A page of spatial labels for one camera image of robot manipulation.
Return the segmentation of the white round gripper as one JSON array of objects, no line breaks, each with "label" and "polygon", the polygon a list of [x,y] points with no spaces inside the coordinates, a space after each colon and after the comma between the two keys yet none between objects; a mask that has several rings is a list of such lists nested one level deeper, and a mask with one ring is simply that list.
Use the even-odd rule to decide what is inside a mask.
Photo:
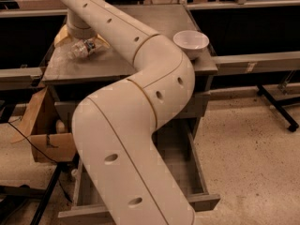
[{"label": "white round gripper", "polygon": [[54,47],[58,48],[72,41],[72,37],[78,39],[89,39],[95,37],[95,41],[105,48],[110,44],[100,35],[97,34],[83,19],[75,12],[67,13],[67,25],[64,25],[54,38]]}]

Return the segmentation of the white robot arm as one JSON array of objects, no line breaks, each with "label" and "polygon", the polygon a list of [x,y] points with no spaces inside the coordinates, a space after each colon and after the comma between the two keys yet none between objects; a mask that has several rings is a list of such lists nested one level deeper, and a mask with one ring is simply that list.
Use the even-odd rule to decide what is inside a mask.
[{"label": "white robot arm", "polygon": [[61,0],[135,74],[85,98],[72,118],[82,163],[116,225],[194,225],[188,203],[153,144],[153,133],[187,105],[188,57],[167,37],[103,0]]}]

